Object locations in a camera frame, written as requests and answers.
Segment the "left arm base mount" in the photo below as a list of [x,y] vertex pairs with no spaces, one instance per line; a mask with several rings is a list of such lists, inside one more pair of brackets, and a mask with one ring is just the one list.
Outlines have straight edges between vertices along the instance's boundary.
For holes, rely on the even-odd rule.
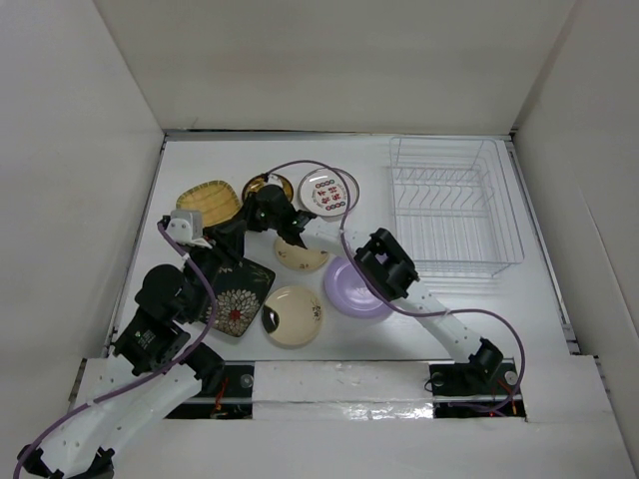
[[167,419],[235,420],[253,417],[255,364],[228,362],[219,379],[203,386],[196,396],[171,411]]

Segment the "white plate red characters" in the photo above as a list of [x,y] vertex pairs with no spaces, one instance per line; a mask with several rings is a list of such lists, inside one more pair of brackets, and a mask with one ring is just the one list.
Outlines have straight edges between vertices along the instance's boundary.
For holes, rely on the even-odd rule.
[[304,176],[298,186],[299,200],[309,212],[323,218],[338,218],[346,212],[346,203],[354,208],[360,188],[348,172],[338,169],[336,175],[327,168],[315,169]]

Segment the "yellow woven square plate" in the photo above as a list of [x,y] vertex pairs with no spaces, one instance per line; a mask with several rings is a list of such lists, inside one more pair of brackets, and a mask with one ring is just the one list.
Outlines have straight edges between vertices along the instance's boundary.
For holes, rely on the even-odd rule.
[[194,186],[176,200],[177,210],[200,212],[204,227],[212,227],[230,220],[240,208],[241,202],[235,190],[221,180]]

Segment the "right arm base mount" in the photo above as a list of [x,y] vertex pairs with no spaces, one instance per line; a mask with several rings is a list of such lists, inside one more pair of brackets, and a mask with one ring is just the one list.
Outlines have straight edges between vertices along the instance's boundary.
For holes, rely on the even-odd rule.
[[432,395],[433,416],[436,419],[466,419],[477,417],[526,416],[520,392],[497,411],[486,412],[505,400],[518,379],[512,360],[500,364],[487,382],[474,377],[468,364],[435,362],[428,364],[424,390]]

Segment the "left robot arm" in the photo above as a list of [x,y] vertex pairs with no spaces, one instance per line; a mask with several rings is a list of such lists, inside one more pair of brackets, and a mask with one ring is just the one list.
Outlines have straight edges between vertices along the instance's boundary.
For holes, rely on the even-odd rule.
[[119,334],[85,403],[45,429],[17,457],[15,477],[111,478],[124,450],[185,400],[222,386],[224,360],[204,342],[226,318],[251,319],[260,308],[246,289],[222,290],[221,276],[242,267],[244,220],[197,233],[191,221],[165,217],[158,230],[184,260],[144,277],[137,309]]

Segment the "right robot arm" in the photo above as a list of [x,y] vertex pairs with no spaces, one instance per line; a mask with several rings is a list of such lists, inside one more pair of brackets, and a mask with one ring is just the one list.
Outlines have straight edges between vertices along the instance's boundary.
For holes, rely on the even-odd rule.
[[444,347],[461,369],[466,388],[483,392],[496,382],[502,352],[430,293],[414,261],[390,231],[361,233],[349,229],[345,220],[328,222],[298,210],[276,185],[250,193],[242,211],[250,231],[273,230],[291,245],[346,258],[377,298],[391,310],[416,319]]

